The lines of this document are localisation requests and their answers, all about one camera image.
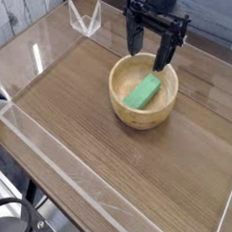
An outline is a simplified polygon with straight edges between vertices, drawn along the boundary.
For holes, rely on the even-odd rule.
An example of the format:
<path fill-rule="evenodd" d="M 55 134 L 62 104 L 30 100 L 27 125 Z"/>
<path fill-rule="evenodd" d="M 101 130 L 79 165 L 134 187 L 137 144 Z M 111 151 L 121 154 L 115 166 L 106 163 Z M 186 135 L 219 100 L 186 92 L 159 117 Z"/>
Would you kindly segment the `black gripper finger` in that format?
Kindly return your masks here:
<path fill-rule="evenodd" d="M 136 18 L 132 14 L 127 15 L 126 22 L 128 52 L 131 56 L 134 56 L 139 53 L 143 47 L 144 28 L 137 22 Z"/>
<path fill-rule="evenodd" d="M 157 50 L 153 70 L 161 72 L 171 62 L 172 56 L 177 48 L 176 37 L 166 32 L 161 37 L 160 47 Z"/>

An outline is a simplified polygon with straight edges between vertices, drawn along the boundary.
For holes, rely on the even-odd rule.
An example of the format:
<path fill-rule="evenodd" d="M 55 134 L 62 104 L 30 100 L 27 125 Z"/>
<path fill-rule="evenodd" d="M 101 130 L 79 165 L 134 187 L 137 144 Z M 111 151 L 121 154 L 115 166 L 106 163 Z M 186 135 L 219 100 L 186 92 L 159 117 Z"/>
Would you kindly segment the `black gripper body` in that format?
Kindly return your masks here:
<path fill-rule="evenodd" d="M 127 0 L 123 15 L 132 14 L 139 25 L 163 36 L 166 32 L 176 37 L 182 46 L 191 23 L 187 14 L 174 13 L 178 0 Z"/>

